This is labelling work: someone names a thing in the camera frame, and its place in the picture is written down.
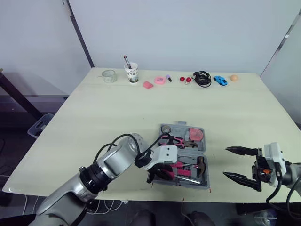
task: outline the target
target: glass cup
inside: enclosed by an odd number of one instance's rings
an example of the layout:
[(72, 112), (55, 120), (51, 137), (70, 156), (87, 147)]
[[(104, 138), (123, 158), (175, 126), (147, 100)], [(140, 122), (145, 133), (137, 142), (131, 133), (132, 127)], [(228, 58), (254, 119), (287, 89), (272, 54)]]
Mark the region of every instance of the glass cup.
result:
[(117, 74), (114, 70), (105, 70), (102, 72), (102, 77), (104, 82), (106, 83), (113, 83), (117, 80)]

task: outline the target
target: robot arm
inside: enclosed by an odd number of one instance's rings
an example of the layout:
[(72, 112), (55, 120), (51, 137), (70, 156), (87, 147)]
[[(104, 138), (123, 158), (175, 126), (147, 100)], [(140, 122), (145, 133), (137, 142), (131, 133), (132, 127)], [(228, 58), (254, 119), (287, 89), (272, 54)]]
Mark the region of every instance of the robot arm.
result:
[[(256, 156), (256, 162), (252, 166), (252, 177), (254, 180), (237, 173), (224, 172), (224, 175), (238, 184), (251, 187), (258, 192), (261, 192), (261, 182), (276, 187), (280, 175), (282, 184), (292, 188), (301, 175), (301, 165), (285, 161), (280, 146), (276, 142), (264, 146), (265, 157), (262, 155), (261, 148), (227, 147), (226, 150), (239, 155)], [(299, 183), (294, 189), (301, 196), (301, 184)]]
[(148, 145), (140, 135), (134, 133), (132, 136), (139, 145), (139, 152), (131, 137), (122, 139), (118, 146), (89, 167), (81, 167), (78, 174), (48, 196), (30, 225), (77, 225), (86, 214), (86, 203), (96, 198), (100, 191), (105, 191), (108, 184), (134, 162), (139, 168), (149, 171), (157, 164), (177, 161), (176, 146), (160, 146), (141, 154)]

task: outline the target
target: white wall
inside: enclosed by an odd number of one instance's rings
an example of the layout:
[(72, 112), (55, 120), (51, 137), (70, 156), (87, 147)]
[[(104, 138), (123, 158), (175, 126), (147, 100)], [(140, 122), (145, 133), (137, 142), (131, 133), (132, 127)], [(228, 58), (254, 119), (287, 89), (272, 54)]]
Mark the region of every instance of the white wall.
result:
[(291, 118), (301, 123), (301, 19), (261, 78)]
[(70, 94), (90, 70), (61, 0), (0, 0), (0, 33), (0, 67), (24, 95)]
[(95, 66), (261, 74), (300, 0), (70, 0)]

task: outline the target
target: blue toy car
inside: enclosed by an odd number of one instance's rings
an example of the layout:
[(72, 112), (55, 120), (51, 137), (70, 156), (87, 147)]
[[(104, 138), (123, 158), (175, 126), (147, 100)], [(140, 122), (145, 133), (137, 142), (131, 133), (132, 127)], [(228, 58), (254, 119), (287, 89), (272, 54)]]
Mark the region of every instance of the blue toy car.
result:
[(227, 81), (221, 76), (215, 76), (213, 79), (214, 81), (217, 81), (217, 83), (220, 84), (221, 86), (225, 86), (228, 84)]

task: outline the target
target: plastic bin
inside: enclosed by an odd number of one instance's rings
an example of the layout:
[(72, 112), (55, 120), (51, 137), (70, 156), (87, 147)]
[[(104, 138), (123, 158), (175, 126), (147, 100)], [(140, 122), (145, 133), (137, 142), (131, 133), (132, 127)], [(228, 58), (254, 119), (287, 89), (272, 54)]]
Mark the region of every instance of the plastic bin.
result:
[(38, 138), (41, 132), (45, 129), (48, 123), (53, 118), (54, 114), (45, 114), (35, 124), (33, 124), (28, 130), (27, 134), (34, 138)]

